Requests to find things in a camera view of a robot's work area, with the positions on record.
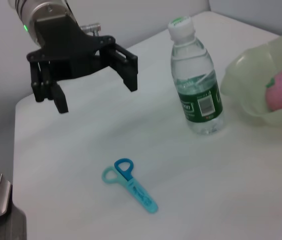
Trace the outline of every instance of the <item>white wall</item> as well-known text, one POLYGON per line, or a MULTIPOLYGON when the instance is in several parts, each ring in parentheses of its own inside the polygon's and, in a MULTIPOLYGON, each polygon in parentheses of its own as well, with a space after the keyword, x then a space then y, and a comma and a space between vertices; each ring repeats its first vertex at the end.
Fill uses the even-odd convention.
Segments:
POLYGON ((282 34, 282 0, 210 0, 211 10, 282 34))
MULTIPOLYGON (((124 47, 164 30, 173 18, 209 9, 208 0, 68 0, 68 3, 80 25, 100 22, 100 34, 114 36, 124 47)), ((0 0, 0 170, 11 181, 14 108, 31 93, 26 55, 35 49, 37 46, 23 29, 17 13, 10 9, 7 0, 0 0)))

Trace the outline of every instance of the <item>robotic arm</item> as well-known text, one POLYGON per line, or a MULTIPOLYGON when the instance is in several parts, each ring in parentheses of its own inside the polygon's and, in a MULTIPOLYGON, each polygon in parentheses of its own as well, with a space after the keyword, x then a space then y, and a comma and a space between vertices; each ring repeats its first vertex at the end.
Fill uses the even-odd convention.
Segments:
POLYGON ((87 76, 108 66, 131 92, 138 89, 138 57, 116 44, 114 37, 99 36, 99 24, 80 27, 67 0, 8 1, 24 29, 41 47, 26 56, 37 102, 54 100, 59 113, 67 113, 67 100, 57 82, 87 76))

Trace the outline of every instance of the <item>bottle label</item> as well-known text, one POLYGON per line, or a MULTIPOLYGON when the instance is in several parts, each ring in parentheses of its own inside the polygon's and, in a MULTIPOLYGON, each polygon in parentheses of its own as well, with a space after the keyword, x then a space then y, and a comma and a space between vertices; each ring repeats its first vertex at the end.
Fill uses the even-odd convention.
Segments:
MULTIPOLYGON (((198 81, 206 75, 198 76, 198 81)), ((206 77, 205 81, 215 79, 215 84, 204 92, 194 95, 184 95, 178 93, 183 107, 185 117, 194 123, 205 123, 217 118, 223 110, 216 72, 213 71, 206 77)))

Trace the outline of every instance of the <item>bottle cap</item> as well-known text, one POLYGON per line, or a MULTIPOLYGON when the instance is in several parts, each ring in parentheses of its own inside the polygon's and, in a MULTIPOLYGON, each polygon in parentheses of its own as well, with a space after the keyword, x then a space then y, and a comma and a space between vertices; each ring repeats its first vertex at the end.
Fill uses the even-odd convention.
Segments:
POLYGON ((195 34, 196 30, 189 16, 178 17, 167 26, 171 40, 178 41, 195 34))

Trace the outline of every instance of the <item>barcode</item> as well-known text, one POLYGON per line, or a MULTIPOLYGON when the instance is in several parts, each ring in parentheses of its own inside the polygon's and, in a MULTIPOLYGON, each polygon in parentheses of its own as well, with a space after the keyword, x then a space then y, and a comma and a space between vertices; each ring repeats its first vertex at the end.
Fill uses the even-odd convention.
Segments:
POLYGON ((202 117, 213 114, 216 111, 211 95, 198 99, 197 102, 199 103, 202 117))

